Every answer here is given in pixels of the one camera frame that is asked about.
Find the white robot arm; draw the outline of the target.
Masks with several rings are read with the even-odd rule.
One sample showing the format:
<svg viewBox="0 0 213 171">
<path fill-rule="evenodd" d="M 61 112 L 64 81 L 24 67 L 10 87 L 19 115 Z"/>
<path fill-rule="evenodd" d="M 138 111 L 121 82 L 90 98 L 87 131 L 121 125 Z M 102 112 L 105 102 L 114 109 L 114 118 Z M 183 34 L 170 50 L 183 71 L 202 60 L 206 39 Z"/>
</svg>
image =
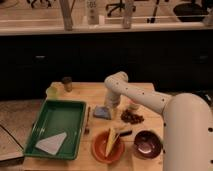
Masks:
<svg viewBox="0 0 213 171">
<path fill-rule="evenodd" d="M 117 107 L 124 95 L 162 116 L 163 171 L 213 171 L 213 112 L 201 97 L 139 88 L 125 72 L 106 77 L 104 84 L 108 107 Z"/>
</svg>

